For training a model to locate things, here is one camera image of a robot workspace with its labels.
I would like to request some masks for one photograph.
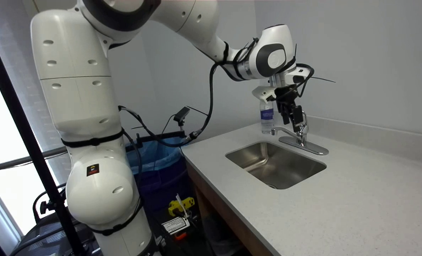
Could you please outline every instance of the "blue container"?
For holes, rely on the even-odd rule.
[[[142,157],[142,174],[135,151],[127,151],[127,163],[135,175],[143,208],[149,218],[163,221],[169,202],[179,194],[180,198],[193,195],[186,164],[180,148],[170,148],[156,141],[146,143],[139,150]]]

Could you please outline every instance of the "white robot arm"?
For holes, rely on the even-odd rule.
[[[271,79],[281,87],[309,79],[295,64],[287,26],[274,26],[241,50],[214,33],[217,0],[78,0],[31,22],[34,63],[54,126],[71,158],[66,201],[103,255],[153,255],[152,234],[125,160],[106,52],[154,20],[189,40],[235,82]]]

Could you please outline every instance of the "white countertop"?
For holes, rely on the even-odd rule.
[[[224,155],[258,141],[258,124],[183,148],[187,161],[274,255],[422,256],[422,163],[308,136],[329,150],[326,170],[282,191]]]

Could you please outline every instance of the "stainless steel sink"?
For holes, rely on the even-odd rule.
[[[325,165],[268,143],[257,143],[225,155],[274,190],[287,190],[321,173]]]

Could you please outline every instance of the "bottle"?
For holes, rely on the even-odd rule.
[[[271,134],[274,128],[274,109],[272,101],[261,101],[260,104],[261,133]]]

